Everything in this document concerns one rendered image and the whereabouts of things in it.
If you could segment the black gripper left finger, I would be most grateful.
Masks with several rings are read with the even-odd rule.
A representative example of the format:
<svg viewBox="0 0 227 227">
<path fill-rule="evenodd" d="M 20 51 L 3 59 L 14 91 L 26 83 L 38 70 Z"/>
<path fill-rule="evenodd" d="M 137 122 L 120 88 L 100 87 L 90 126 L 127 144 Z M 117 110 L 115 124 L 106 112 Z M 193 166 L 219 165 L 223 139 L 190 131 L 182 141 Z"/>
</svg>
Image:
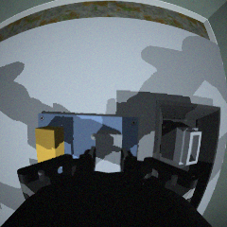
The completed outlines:
<svg viewBox="0 0 227 227">
<path fill-rule="evenodd" d="M 62 173 L 58 174 L 62 166 Z M 25 199 L 40 188 L 73 177 L 73 183 L 94 183 L 96 168 L 96 147 L 86 149 L 79 158 L 63 154 L 55 158 L 25 166 L 17 170 L 19 182 Z"/>
</svg>

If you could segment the brass-yellow block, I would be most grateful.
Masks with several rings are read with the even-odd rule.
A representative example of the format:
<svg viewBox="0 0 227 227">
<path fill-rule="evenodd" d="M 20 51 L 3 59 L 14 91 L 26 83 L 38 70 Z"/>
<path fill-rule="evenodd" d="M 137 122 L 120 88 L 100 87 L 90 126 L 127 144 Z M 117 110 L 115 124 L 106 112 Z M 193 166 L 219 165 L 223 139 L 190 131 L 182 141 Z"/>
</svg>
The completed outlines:
<svg viewBox="0 0 227 227">
<path fill-rule="evenodd" d="M 64 154 L 64 127 L 35 129 L 38 163 Z"/>
</svg>

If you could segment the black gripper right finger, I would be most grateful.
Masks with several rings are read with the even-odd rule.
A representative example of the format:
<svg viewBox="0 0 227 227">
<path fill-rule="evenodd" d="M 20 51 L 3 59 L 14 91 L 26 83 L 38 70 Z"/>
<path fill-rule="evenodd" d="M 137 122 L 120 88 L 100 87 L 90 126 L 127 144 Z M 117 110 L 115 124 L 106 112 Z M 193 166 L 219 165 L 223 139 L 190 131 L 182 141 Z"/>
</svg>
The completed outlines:
<svg viewBox="0 0 227 227">
<path fill-rule="evenodd" d="M 125 161 L 124 164 L 124 160 L 129 161 Z M 123 172 L 122 183 L 144 184 L 145 179 L 174 191 L 189 202 L 199 179 L 199 176 L 194 173 L 152 157 L 146 157 L 139 163 L 137 157 L 126 148 L 121 149 L 120 168 Z M 153 176 L 154 169 L 158 172 L 158 178 Z"/>
</svg>

